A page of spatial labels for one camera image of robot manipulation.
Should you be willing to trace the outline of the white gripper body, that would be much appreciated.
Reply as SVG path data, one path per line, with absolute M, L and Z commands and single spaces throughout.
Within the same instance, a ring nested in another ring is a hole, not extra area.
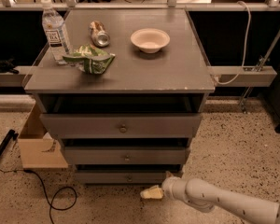
M 167 198 L 171 200 L 184 201 L 186 184 L 186 180 L 181 179 L 180 177 L 171 176 L 162 182 L 161 188 Z

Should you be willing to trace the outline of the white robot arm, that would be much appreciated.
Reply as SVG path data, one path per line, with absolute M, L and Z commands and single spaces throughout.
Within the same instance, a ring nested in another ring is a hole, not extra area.
M 189 180 L 167 172 L 161 186 L 140 192 L 143 199 L 180 201 L 200 212 L 211 212 L 218 206 L 250 224 L 280 224 L 280 203 L 218 188 L 199 178 Z

